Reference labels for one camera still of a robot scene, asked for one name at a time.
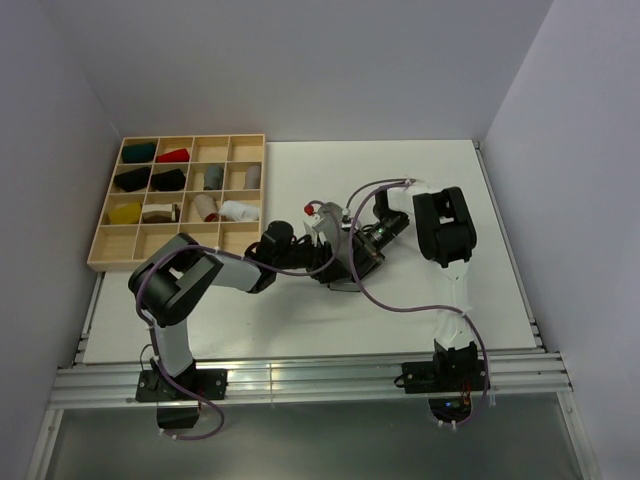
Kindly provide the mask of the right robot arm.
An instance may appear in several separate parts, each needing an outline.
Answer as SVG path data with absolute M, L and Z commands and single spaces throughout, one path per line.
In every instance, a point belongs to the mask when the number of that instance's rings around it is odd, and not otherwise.
M 430 362 L 431 387 L 449 391 L 470 385 L 490 388 L 490 360 L 485 343 L 469 316 L 467 276 L 477 246 L 477 233 L 462 190 L 448 187 L 433 191 L 418 187 L 413 179 L 377 181 L 352 216 L 357 221 L 370 199 L 375 200 L 378 225 L 364 238 L 356 239 L 356 228 L 349 228 L 348 262 L 359 290 L 377 307 L 392 313 L 437 314 L 433 360 Z M 376 255 L 393 240 L 402 226 L 413 221 L 419 252 L 441 275 L 445 304 L 393 307 L 374 298 L 362 283 L 356 266 L 355 245 Z

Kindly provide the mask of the grey sock with black stripes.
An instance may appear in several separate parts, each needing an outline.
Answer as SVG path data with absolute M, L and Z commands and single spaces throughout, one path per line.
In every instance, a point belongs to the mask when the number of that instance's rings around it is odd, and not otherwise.
M 316 270 L 325 265 L 334 253 L 336 258 L 331 264 L 314 276 L 320 284 L 332 291 L 357 292 L 348 261 L 348 230 L 342 224 L 343 208 L 334 202 L 319 206 L 308 222 L 308 233 L 313 243 L 319 248 L 315 263 L 311 267 Z

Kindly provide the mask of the beige rolled sock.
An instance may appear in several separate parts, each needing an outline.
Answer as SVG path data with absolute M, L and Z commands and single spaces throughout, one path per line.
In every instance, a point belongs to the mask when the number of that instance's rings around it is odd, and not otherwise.
M 199 194 L 193 200 L 195 209 L 203 222 L 214 222 L 218 220 L 219 213 L 216 200 L 209 195 Z

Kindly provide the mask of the black rolled sock right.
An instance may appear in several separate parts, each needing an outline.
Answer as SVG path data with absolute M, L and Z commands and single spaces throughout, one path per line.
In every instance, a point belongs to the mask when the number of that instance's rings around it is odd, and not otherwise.
M 185 173 L 180 169 L 155 173 L 151 176 L 150 186 L 158 192 L 181 191 L 186 183 Z

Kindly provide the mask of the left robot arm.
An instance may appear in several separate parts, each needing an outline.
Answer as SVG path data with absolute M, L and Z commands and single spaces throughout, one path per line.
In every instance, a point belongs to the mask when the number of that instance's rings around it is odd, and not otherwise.
M 187 317 L 209 287 L 257 294 L 278 273 L 291 275 L 299 269 L 321 284 L 346 279 L 349 271 L 338 255 L 348 251 L 347 240 L 347 231 L 333 222 L 324 233 L 311 229 L 295 239 L 289 223 L 273 221 L 240 257 L 201 245 L 186 233 L 175 235 L 128 280 L 136 311 L 151 328 L 159 388 L 172 399 L 201 389 Z

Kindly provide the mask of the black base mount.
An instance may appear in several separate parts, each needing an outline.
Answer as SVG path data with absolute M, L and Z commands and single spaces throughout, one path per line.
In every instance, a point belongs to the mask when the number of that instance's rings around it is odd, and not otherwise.
M 159 369 L 153 368 L 140 373 L 135 400 L 157 404 L 156 421 L 161 429 L 189 430 L 198 422 L 203 402 L 187 391 L 209 401 L 223 400 L 227 380 L 226 369 L 193 367 L 167 380 Z
M 406 394 L 482 392 L 491 383 L 482 360 L 404 362 L 394 385 Z

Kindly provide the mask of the black rolled sock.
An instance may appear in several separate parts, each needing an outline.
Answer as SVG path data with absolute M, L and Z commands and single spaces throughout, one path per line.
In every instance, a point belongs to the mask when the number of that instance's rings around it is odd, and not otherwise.
M 158 192 L 181 191 L 186 183 L 185 173 L 180 169 L 155 173 L 151 176 L 150 186 Z
M 114 177 L 113 184 L 123 192 L 135 192 L 147 187 L 150 175 L 151 168 L 142 167 L 117 174 Z

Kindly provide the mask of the red rolled sock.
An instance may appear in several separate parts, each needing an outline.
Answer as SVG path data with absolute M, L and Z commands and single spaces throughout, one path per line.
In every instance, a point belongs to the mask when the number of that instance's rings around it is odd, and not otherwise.
M 190 161 L 190 153 L 187 148 L 172 150 L 170 152 L 158 155 L 155 159 L 156 163 L 188 163 Z

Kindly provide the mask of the aluminium frame rail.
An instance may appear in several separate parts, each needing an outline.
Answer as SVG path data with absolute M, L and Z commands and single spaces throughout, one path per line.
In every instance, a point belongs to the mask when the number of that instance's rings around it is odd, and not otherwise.
M 309 357 L 204 361 L 203 370 L 225 369 L 221 406 L 331 401 L 373 401 L 404 396 L 394 386 L 405 362 L 420 355 Z M 57 372 L 47 402 L 51 410 L 139 407 L 139 365 L 79 364 Z M 499 354 L 490 360 L 491 392 L 498 395 L 565 393 L 573 390 L 558 353 Z

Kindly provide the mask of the dark green rolled sock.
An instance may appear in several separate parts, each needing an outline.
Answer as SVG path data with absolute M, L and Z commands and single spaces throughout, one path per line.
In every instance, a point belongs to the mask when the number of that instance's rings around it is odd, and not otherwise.
M 151 162 L 156 152 L 154 142 L 125 145 L 121 151 L 123 164 L 138 164 Z

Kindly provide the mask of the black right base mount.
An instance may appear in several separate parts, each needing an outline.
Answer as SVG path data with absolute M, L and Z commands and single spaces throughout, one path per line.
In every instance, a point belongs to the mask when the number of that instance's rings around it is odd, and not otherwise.
M 482 360 L 404 362 L 394 385 L 406 394 L 482 392 L 491 383 Z

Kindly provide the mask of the white brown rolled sock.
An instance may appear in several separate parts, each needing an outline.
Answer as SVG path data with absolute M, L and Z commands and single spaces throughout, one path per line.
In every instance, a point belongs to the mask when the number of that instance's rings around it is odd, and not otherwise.
M 141 209 L 141 221 L 144 224 L 176 223 L 180 218 L 177 203 L 144 204 Z

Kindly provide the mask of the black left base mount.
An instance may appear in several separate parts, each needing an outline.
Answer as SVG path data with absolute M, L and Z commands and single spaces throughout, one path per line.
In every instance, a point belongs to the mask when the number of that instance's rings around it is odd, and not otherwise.
M 198 422 L 203 402 L 187 391 L 209 401 L 223 400 L 227 380 L 226 369 L 193 367 L 167 380 L 159 369 L 153 368 L 140 373 L 135 400 L 157 404 L 156 421 L 161 429 L 189 430 Z

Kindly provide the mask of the light grey rolled sock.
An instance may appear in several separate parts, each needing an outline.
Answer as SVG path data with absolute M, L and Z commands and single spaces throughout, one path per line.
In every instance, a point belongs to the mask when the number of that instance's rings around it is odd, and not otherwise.
M 259 190 L 261 185 L 261 166 L 251 165 L 247 168 L 245 174 L 244 189 Z

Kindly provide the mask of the black rolled sock left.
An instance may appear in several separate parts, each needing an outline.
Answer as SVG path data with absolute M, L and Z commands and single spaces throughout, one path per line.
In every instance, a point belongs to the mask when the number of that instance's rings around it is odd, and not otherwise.
M 114 177 L 113 184 L 123 192 L 135 192 L 147 187 L 150 175 L 151 168 L 142 167 L 117 174 Z

